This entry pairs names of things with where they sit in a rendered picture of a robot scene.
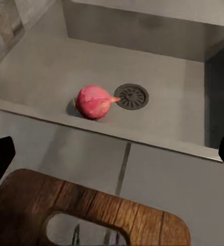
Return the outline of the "cutting board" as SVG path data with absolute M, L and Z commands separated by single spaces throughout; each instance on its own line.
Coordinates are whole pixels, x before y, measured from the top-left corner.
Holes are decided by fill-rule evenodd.
M 58 246 L 42 234 L 45 217 L 56 210 L 121 230 L 128 246 L 191 246 L 190 229 L 182 218 L 116 197 L 17 169 L 0 185 L 0 246 Z

